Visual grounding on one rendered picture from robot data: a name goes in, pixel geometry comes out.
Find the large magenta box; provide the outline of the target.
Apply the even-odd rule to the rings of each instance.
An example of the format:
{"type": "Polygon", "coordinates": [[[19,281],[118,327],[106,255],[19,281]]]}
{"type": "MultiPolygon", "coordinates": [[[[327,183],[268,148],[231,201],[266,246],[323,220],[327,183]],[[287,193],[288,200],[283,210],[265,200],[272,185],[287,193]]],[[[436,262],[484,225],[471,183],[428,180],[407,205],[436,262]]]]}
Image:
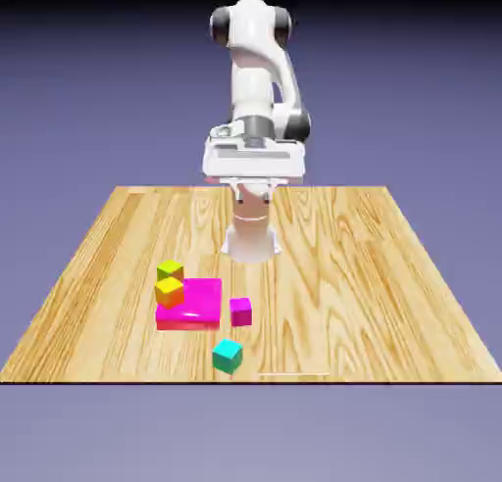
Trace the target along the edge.
{"type": "Polygon", "coordinates": [[[184,301],[167,309],[158,305],[158,330],[217,330],[220,328],[223,283],[220,278],[186,278],[184,301]]]}

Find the small magenta cube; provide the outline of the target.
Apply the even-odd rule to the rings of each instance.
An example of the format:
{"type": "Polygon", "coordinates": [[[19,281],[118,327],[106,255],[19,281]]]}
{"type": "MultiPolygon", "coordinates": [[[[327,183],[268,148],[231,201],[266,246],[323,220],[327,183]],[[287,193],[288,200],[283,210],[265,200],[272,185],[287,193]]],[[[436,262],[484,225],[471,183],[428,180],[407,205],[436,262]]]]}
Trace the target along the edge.
{"type": "Polygon", "coordinates": [[[230,299],[229,311],[232,327],[250,326],[252,324],[253,311],[249,298],[230,299]]]}

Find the small yellow-green cube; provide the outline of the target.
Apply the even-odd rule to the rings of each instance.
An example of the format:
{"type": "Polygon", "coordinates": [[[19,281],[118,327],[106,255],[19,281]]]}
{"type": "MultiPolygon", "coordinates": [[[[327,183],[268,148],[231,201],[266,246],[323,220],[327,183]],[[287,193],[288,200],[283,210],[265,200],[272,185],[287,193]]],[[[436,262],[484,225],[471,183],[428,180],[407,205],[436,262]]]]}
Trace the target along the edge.
{"type": "Polygon", "coordinates": [[[161,281],[166,278],[174,278],[180,282],[184,280],[184,268],[183,264],[174,261],[166,260],[157,265],[157,280],[161,281]]]}

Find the small cyan cube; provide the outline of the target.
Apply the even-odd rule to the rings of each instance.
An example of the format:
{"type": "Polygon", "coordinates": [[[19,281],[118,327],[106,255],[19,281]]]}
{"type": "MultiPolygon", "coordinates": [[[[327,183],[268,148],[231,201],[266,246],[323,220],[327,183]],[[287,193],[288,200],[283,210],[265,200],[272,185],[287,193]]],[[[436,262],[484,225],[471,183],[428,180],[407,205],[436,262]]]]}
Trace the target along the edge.
{"type": "Polygon", "coordinates": [[[233,375],[243,361],[243,346],[229,339],[223,339],[212,351],[213,367],[233,375]]]}

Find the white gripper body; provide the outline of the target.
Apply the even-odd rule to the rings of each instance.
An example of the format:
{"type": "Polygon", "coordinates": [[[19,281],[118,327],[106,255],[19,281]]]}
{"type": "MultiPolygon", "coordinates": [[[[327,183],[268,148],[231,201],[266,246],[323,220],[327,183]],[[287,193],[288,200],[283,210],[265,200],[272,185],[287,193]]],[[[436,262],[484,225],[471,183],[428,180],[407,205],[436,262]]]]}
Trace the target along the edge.
{"type": "Polygon", "coordinates": [[[221,181],[297,182],[305,174],[305,146],[266,138],[263,147],[246,147],[242,137],[208,137],[202,171],[221,181]]]}

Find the small yellow-orange cube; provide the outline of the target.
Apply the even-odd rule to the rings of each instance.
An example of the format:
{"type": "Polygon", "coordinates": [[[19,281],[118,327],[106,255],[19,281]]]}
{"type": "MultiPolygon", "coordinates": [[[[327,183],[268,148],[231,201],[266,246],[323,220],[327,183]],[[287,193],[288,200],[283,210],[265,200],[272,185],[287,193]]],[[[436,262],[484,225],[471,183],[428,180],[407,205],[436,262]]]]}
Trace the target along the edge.
{"type": "Polygon", "coordinates": [[[184,301],[183,282],[175,277],[166,277],[155,283],[155,299],[158,305],[171,309],[184,301]]]}

